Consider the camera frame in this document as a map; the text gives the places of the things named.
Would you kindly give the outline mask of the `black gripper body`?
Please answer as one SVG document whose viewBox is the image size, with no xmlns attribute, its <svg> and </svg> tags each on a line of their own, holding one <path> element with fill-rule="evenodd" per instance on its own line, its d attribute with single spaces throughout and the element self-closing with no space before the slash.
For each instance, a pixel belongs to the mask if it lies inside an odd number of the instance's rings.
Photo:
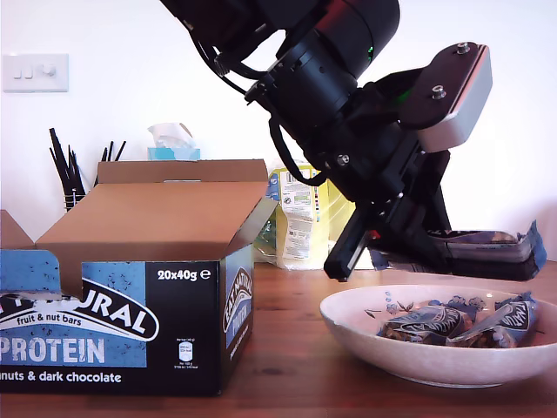
<svg viewBox="0 0 557 418">
<path fill-rule="evenodd" d="M 394 73 L 356 89 L 336 107 L 322 97 L 339 86 L 324 66 L 277 64 L 245 95 L 270 112 L 273 143 L 296 179 L 308 185 L 329 179 L 356 205 L 325 260 L 332 279 L 347 279 L 366 247 L 423 264 L 430 260 L 426 206 L 413 196 L 424 159 L 397 115 L 400 96 L 419 74 Z"/>
</svg>

